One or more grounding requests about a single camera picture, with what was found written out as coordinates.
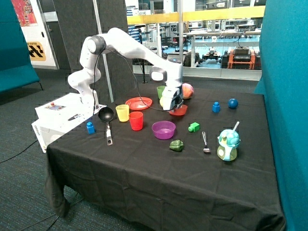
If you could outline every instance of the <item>green pepper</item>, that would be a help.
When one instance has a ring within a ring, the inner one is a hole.
[[[184,148],[184,143],[180,140],[172,141],[169,148],[176,152],[181,152]]]

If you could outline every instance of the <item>red cup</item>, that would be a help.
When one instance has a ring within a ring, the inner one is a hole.
[[[134,131],[139,131],[142,129],[143,125],[143,113],[142,112],[132,112],[129,114],[129,122],[131,129]]]

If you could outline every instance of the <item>blue ball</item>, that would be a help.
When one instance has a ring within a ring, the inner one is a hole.
[[[239,102],[236,99],[229,99],[228,106],[231,109],[235,109],[239,105]]]

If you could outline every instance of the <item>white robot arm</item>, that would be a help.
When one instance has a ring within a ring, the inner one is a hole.
[[[78,90],[84,104],[89,107],[98,106],[98,98],[95,91],[90,88],[101,77],[99,69],[95,68],[98,55],[116,51],[129,59],[145,59],[152,63],[150,77],[154,81],[166,82],[163,109],[174,110],[183,104],[182,93],[182,64],[176,59],[165,60],[142,44],[138,43],[130,35],[118,28],[112,28],[106,34],[87,37],[81,50],[80,64],[82,70],[74,72],[68,77],[69,84]]]

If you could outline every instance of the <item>green cup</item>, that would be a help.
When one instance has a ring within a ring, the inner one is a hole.
[[[162,98],[162,93],[164,91],[166,86],[159,86],[157,87],[157,94],[158,94],[158,98],[161,99]]]

